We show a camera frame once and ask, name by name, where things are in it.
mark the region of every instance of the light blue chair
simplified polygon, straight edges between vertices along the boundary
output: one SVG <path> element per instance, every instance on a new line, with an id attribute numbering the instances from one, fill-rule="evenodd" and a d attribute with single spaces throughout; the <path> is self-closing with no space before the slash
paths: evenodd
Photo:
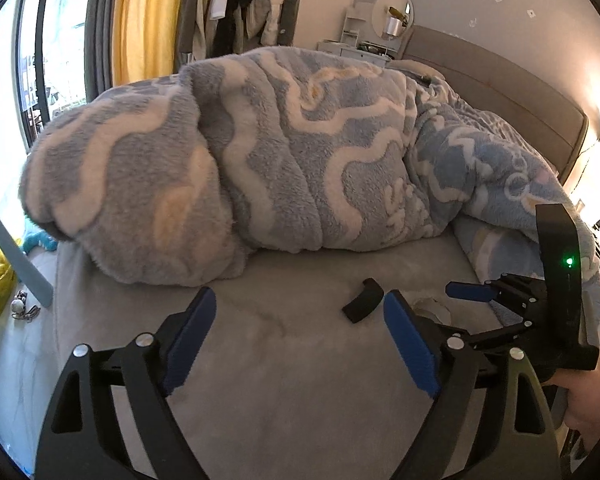
<path id="1" fill-rule="evenodd" d="M 54 298 L 53 286 L 16 245 L 2 222 L 0 222 L 0 249 L 15 270 L 19 280 L 27 285 L 40 304 L 51 306 Z"/>

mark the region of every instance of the upholstered headboard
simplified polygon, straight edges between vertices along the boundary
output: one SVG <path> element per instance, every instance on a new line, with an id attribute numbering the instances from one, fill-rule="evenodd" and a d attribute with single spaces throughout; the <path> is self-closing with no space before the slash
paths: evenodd
<path id="1" fill-rule="evenodd" d="M 493 52 L 430 28 L 411 27 L 398 57 L 432 66 L 471 106 L 500 115 L 566 181 L 589 120 L 560 92 Z"/>

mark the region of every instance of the metal pin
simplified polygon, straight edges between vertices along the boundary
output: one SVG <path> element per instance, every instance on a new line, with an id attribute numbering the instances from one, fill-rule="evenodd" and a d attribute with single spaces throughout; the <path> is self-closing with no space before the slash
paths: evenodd
<path id="1" fill-rule="evenodd" d="M 89 353 L 89 347 L 85 344 L 78 345 L 74 348 L 74 355 L 76 357 L 84 357 Z"/>
<path id="2" fill-rule="evenodd" d="M 511 350 L 509 350 L 509 355 L 515 359 L 516 361 L 522 361 L 525 358 L 525 353 L 517 346 L 514 346 Z"/>
<path id="3" fill-rule="evenodd" d="M 154 335 L 145 332 L 136 337 L 136 345 L 140 348 L 146 348 L 147 346 L 151 346 L 154 344 Z"/>
<path id="4" fill-rule="evenodd" d="M 446 340 L 446 345 L 452 350 L 462 350 L 464 348 L 464 341 L 459 337 L 450 337 Z"/>

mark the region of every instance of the bed sheet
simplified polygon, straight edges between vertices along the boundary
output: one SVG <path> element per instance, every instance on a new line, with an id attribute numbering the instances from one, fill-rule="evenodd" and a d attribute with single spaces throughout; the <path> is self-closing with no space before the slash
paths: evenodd
<path id="1" fill-rule="evenodd" d="M 435 298 L 471 332 L 499 327 L 488 306 L 445 298 L 449 280 L 475 282 L 456 238 L 373 253 L 261 251 L 243 275 L 212 282 L 218 316 L 187 383 L 169 399 L 213 479 L 389 478 L 417 434 L 430 399 L 411 380 L 378 308 L 357 325 L 340 309 L 375 278 L 427 309 Z M 77 245 L 62 244 L 56 330 L 62 359 L 75 344 L 122 346 L 183 310 L 192 288 L 122 285 Z M 126 395 L 115 391 L 136 469 L 142 452 Z M 460 469 L 481 409 L 472 402 L 451 470 Z"/>

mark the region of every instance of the marble tile floor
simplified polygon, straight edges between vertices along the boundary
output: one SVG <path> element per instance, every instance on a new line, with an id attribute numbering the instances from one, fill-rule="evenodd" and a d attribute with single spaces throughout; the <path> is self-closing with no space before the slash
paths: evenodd
<path id="1" fill-rule="evenodd" d="M 36 248 L 33 264 L 56 282 L 56 253 Z M 28 289 L 22 283 L 14 292 Z M 31 323 L 14 320 L 10 303 L 0 316 L 0 442 L 27 474 L 34 471 L 46 407 L 60 373 L 52 305 Z M 31 293 L 27 309 L 39 304 Z"/>

